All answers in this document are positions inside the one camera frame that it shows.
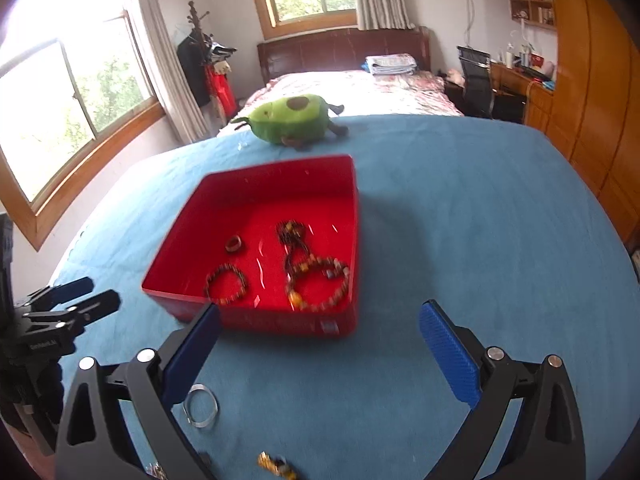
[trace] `bed sheet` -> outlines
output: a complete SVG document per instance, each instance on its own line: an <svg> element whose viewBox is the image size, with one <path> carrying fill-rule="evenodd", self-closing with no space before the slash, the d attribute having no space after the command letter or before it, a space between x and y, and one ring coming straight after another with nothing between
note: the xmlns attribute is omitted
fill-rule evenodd
<svg viewBox="0 0 640 480"><path fill-rule="evenodd" d="M598 478L640 415L640 292L597 200L526 126L405 115L337 121L349 136L307 152L241 132L131 168L59 267L57 283L90 276L96 291L114 288L123 300L62 359L65 387L83 356L128 361L179 327L140 284L205 174L349 153L360 193L356 332L335 341L223 333L198 377L218 396L216 424L197 430L173 410L194 448L211 455L221 480L272 478L255 465L262 451L286 456L311 479L423 478L468 412L418 331L420 305L436 298L455 323L513 358L562 356L580 408L587 478ZM512 402L482 474L497 465L517 409Z"/></svg>
<svg viewBox="0 0 640 480"><path fill-rule="evenodd" d="M328 103L344 105L344 112L341 114L344 117L383 114L462 115L444 95L443 79L431 72L373 76L364 70L345 70L303 72L273 79L247 100L238 116L246 116L269 101L300 94L317 94ZM231 134L235 127L229 124L218 135Z"/></svg>

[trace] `red box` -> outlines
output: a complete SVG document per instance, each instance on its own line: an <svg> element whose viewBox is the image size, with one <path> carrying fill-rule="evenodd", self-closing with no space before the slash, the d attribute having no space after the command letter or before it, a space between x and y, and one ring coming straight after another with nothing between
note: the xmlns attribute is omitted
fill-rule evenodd
<svg viewBox="0 0 640 480"><path fill-rule="evenodd" d="M285 293L285 251L276 234L281 221L307 226L313 254L348 263L349 291L325 312L294 310ZM225 251L234 235L237 253ZM302 258L300 254L294 260ZM292 335L344 336L356 327L358 275L358 188L348 155L276 162L211 173L195 189L151 263L142 289L167 312L188 322L207 302L207 275L231 263L244 272L244 298L220 306L226 328ZM321 303L340 285L320 272L300 279L308 303ZM214 298L231 296L238 278L223 273L211 285Z"/></svg>

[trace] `wooden headboard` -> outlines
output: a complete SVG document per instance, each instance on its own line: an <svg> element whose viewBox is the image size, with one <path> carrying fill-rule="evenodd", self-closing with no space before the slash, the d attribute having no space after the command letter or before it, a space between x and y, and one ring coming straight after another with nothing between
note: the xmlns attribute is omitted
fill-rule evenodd
<svg viewBox="0 0 640 480"><path fill-rule="evenodd" d="M295 72L357 70L367 56L411 54L422 70L431 69L429 30L336 28L258 44L265 84Z"/></svg>

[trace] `chair backrest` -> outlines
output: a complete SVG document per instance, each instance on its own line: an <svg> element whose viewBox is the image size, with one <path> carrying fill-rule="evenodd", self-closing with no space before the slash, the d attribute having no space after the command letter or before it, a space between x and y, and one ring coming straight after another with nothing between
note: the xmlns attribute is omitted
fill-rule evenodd
<svg viewBox="0 0 640 480"><path fill-rule="evenodd" d="M489 76L489 54L459 46L460 64L465 74L465 101L487 117L491 116L494 90Z"/></svg>

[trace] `screw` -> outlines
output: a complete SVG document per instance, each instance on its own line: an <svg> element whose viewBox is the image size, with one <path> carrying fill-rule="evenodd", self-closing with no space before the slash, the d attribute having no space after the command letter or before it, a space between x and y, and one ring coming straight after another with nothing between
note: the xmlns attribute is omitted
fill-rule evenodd
<svg viewBox="0 0 640 480"><path fill-rule="evenodd" d="M144 350L141 350L140 352L138 352L138 355L136 357L138 361L140 361L141 363L148 363L155 356L156 356L155 350L153 350L152 348L145 348Z"/></svg>
<svg viewBox="0 0 640 480"><path fill-rule="evenodd" d="M494 361L499 361L504 358L504 350L502 348L498 348L497 346L492 346L486 351L486 354L489 356L489 359Z"/></svg>
<svg viewBox="0 0 640 480"><path fill-rule="evenodd" d="M559 368L562 366L562 359L557 355L550 355L546 360L553 368Z"/></svg>
<svg viewBox="0 0 640 480"><path fill-rule="evenodd" d="M95 359L93 357L83 357L78 364L82 370L89 370L93 365L95 365Z"/></svg>

